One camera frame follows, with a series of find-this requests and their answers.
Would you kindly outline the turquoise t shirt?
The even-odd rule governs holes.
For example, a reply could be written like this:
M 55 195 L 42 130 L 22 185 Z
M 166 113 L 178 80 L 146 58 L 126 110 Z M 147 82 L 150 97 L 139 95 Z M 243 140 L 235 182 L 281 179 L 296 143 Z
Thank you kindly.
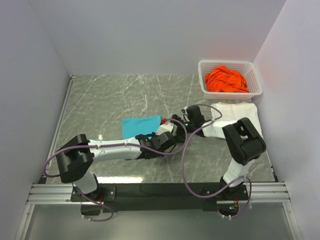
M 161 116 L 148 116 L 122 119 L 122 138 L 129 139 L 137 135 L 147 135 L 157 132 L 161 123 Z

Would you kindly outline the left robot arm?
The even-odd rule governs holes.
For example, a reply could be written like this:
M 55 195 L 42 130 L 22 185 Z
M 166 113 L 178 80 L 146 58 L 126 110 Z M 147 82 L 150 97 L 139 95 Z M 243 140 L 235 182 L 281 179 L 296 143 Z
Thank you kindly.
M 98 180 L 89 172 L 93 164 L 109 160 L 155 159 L 170 155 L 170 148 L 183 143 L 187 137 L 186 122 L 170 120 L 162 123 L 157 132 L 139 134 L 123 140 L 101 141 L 88 139 L 85 134 L 73 137 L 57 152 L 60 180 L 73 183 L 88 201 L 100 195 Z

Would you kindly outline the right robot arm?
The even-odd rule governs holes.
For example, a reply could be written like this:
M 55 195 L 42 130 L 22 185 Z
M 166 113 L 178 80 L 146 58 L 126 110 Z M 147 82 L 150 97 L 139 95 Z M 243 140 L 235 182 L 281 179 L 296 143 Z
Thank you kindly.
M 248 117 L 233 121 L 222 121 L 223 112 L 215 106 L 208 107 L 218 113 L 218 116 L 211 120 L 205 120 L 200 109 L 201 104 L 194 104 L 181 110 L 182 117 L 172 115 L 172 119 L 181 123 L 176 133 L 178 136 L 187 138 L 182 150 L 182 163 L 185 163 L 186 150 L 192 137 L 197 135 L 203 138 L 219 138 L 226 141 L 231 154 L 231 161 L 227 171 L 220 179 L 219 190 L 212 194 L 200 195 L 195 193 L 189 186 L 185 176 L 185 169 L 182 169 L 183 183 L 187 190 L 195 197 L 201 199 L 213 198 L 221 195 L 222 198 L 230 200 L 237 194 L 237 191 L 247 178 L 247 172 L 251 165 L 263 154 L 266 143 L 259 131 L 255 128 Z

